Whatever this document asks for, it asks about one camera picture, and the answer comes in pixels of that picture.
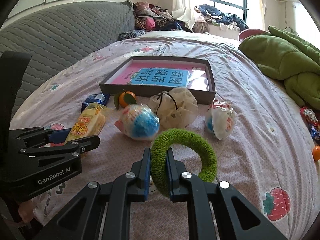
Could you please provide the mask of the yellow cake packet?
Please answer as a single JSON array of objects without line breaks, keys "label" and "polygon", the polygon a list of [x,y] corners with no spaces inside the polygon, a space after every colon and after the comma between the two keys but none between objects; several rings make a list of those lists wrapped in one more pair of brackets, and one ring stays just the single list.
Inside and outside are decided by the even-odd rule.
[{"label": "yellow cake packet", "polygon": [[71,128],[65,142],[99,135],[110,117],[111,109],[99,103],[90,103]]}]

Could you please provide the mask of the blue snack packet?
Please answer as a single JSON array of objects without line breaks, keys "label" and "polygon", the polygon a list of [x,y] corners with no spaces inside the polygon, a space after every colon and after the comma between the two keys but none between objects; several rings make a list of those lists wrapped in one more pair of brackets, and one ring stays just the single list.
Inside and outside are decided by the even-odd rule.
[{"label": "blue snack packet", "polygon": [[109,101],[110,95],[105,93],[92,94],[89,95],[83,102],[81,106],[81,112],[90,104],[98,103],[100,105],[106,106]]}]

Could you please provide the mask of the large blue toy egg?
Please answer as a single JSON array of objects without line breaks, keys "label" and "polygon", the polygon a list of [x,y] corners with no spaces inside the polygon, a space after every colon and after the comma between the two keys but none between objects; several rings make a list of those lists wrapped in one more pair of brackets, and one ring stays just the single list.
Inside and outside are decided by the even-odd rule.
[{"label": "large blue toy egg", "polygon": [[152,140],[160,129],[159,118],[147,105],[126,106],[114,125],[133,140]]}]

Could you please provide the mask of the cream drawstring pouch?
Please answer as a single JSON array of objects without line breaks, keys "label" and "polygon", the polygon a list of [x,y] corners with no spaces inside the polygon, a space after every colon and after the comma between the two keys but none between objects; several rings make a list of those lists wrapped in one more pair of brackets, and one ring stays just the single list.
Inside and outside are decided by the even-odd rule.
[{"label": "cream drawstring pouch", "polygon": [[199,113],[195,96],[184,87],[153,95],[148,107],[159,118],[162,129],[186,128],[195,121]]}]

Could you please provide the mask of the orange tangerine with leaves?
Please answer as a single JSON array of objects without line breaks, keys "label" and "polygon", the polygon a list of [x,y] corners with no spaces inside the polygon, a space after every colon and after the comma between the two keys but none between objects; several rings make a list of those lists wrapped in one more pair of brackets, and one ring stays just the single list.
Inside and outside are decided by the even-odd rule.
[{"label": "orange tangerine with leaves", "polygon": [[114,106],[116,110],[120,107],[125,108],[128,105],[135,105],[137,103],[136,95],[131,91],[119,92],[114,96]]}]

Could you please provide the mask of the small red white toy egg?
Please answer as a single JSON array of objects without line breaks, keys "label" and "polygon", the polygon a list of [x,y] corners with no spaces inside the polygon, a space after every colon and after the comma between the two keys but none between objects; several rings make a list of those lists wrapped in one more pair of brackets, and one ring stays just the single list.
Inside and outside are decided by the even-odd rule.
[{"label": "small red white toy egg", "polygon": [[227,102],[214,98],[206,113],[205,125],[217,140],[225,140],[233,131],[235,117],[234,109]]}]

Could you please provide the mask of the pink and blue book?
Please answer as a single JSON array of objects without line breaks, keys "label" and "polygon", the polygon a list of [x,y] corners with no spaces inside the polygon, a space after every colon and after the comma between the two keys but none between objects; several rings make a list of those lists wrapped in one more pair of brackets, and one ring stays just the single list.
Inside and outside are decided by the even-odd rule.
[{"label": "pink and blue book", "polygon": [[132,60],[105,83],[209,90],[206,65],[183,61]]}]

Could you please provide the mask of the small orange at edge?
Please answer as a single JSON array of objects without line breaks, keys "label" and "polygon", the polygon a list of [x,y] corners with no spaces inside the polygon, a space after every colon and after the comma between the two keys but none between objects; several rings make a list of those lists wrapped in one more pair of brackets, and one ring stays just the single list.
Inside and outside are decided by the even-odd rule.
[{"label": "small orange at edge", "polygon": [[312,156],[313,156],[314,161],[320,160],[320,146],[319,145],[317,145],[313,148]]}]

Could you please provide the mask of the blue foil snack bag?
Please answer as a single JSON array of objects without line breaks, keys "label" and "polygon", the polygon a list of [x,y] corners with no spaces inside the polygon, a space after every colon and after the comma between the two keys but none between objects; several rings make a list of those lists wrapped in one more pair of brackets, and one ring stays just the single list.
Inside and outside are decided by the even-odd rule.
[{"label": "blue foil snack bag", "polygon": [[311,134],[312,139],[319,145],[320,144],[320,132],[319,132],[318,127],[310,124],[309,128],[310,128],[310,134]]}]

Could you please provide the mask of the red foil snack bag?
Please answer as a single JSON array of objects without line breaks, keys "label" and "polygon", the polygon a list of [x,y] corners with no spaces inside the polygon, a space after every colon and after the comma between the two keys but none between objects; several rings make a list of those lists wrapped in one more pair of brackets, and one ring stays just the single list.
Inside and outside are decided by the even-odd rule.
[{"label": "red foil snack bag", "polygon": [[300,115],[304,117],[309,124],[315,127],[319,127],[319,120],[317,119],[312,109],[308,107],[302,107],[299,112]]}]

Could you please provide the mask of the clothes pile beside headboard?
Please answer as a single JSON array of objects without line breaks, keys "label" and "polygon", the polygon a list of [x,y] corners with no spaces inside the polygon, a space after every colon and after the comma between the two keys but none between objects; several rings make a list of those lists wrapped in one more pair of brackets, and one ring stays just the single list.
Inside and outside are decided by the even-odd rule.
[{"label": "clothes pile beside headboard", "polygon": [[193,31],[183,22],[174,19],[167,9],[162,9],[148,2],[133,3],[135,28],[119,34],[118,40],[136,38],[151,31]]}]

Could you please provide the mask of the green quilted blanket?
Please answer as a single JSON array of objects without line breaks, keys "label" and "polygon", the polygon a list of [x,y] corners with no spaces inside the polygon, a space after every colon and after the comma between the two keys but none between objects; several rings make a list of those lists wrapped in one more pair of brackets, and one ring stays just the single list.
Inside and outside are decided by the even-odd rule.
[{"label": "green quilted blanket", "polygon": [[287,94],[300,107],[319,110],[319,49],[288,31],[269,26],[265,34],[244,39],[238,49],[260,71],[283,81]]}]

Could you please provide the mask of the pink pillow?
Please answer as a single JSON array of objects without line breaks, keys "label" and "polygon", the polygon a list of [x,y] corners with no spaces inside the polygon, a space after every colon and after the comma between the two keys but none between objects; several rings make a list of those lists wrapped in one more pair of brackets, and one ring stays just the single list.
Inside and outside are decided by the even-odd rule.
[{"label": "pink pillow", "polygon": [[239,43],[241,43],[244,39],[250,36],[265,34],[265,33],[267,33],[267,31],[260,30],[260,29],[245,29],[239,33],[238,41]]}]

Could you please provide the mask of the clothes pile on windowsill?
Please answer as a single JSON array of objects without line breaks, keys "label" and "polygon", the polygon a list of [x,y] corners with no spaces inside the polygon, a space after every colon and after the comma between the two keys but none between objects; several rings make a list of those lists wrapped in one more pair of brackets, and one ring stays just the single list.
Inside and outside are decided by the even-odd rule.
[{"label": "clothes pile on windowsill", "polygon": [[238,31],[244,31],[249,28],[238,15],[222,12],[214,6],[208,4],[196,5],[194,9],[198,14],[202,15],[202,18],[208,24]]}]

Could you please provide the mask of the cream curtain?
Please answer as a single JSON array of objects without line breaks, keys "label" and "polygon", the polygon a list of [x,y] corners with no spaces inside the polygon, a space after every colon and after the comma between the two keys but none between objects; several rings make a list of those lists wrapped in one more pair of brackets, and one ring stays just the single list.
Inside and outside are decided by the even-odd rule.
[{"label": "cream curtain", "polygon": [[172,0],[172,16],[191,30],[195,24],[193,0]]}]

